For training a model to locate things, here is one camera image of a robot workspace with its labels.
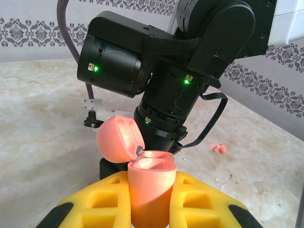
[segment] black strap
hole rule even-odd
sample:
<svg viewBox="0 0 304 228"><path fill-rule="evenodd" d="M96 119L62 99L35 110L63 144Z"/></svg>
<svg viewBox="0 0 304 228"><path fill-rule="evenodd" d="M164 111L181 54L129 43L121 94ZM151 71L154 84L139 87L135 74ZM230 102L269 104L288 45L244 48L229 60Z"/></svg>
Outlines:
<svg viewBox="0 0 304 228"><path fill-rule="evenodd" d="M201 38L195 39L163 39L146 37L143 41L143 51L158 55L188 55L199 46Z"/></svg>

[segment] pink plastic container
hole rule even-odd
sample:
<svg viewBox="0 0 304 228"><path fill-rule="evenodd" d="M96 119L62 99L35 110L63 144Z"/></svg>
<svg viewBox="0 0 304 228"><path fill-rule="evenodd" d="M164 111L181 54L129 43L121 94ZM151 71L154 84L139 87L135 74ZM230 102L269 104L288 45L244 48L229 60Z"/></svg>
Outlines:
<svg viewBox="0 0 304 228"><path fill-rule="evenodd" d="M176 164L172 153L141 151L143 137L132 118L115 116L104 122L96 135L105 159L128 164L131 223L135 228L166 228Z"/></svg>

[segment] patterned wallpaper border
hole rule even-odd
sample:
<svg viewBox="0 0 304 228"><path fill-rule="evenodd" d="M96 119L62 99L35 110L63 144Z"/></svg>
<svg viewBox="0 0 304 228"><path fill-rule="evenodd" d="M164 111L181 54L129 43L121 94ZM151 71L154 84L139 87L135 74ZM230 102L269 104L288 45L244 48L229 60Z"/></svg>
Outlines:
<svg viewBox="0 0 304 228"><path fill-rule="evenodd" d="M296 95L296 92L290 92L288 88L236 63L228 66L224 77L304 120L304 97L302 95Z"/></svg>
<svg viewBox="0 0 304 228"><path fill-rule="evenodd" d="M87 33L88 25L70 23L68 31L70 36L77 46L82 46ZM6 48L13 45L14 47L29 47L38 46L65 46L59 26L53 21L46 23L45 21L32 22L26 20L21 22L20 19L10 19L4 21L0 18L0 43Z"/></svg>
<svg viewBox="0 0 304 228"><path fill-rule="evenodd" d="M297 44L269 48L264 56L289 68L295 68L300 73L304 72L304 47L299 50Z"/></svg>
<svg viewBox="0 0 304 228"><path fill-rule="evenodd" d="M176 0L78 0L97 5L119 7L126 10L171 16Z"/></svg>

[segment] screw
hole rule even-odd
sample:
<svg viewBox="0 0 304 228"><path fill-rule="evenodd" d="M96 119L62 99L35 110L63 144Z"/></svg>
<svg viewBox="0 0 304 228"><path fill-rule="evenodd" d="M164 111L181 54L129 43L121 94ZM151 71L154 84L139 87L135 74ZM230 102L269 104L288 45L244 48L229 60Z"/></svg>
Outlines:
<svg viewBox="0 0 304 228"><path fill-rule="evenodd" d="M211 71L211 75L212 75L212 76L217 75L217 71L216 71L216 70L212 70L212 71Z"/></svg>
<svg viewBox="0 0 304 228"><path fill-rule="evenodd" d="M251 54L251 51L250 51L250 50L244 51L244 57L249 57L250 54Z"/></svg>
<svg viewBox="0 0 304 228"><path fill-rule="evenodd" d="M272 4L275 3L276 0L266 0L266 5L271 6Z"/></svg>
<svg viewBox="0 0 304 228"><path fill-rule="evenodd" d="M262 39L265 38L267 35L268 35L268 31L267 31L267 30L263 30L263 31L261 31L261 33L260 33L260 37L261 37Z"/></svg>
<svg viewBox="0 0 304 228"><path fill-rule="evenodd" d="M220 48L217 48L217 49L215 49L215 51L214 51L214 55L215 56L220 56L222 54L222 49L220 49Z"/></svg>

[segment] open lid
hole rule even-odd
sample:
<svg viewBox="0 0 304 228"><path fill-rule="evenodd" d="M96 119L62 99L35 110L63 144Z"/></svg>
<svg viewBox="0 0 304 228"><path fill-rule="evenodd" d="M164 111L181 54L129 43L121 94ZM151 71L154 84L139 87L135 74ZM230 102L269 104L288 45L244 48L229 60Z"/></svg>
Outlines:
<svg viewBox="0 0 304 228"><path fill-rule="evenodd" d="M134 119L120 115L108 119L99 127L96 143L101 155L113 163L133 161L145 148Z"/></svg>

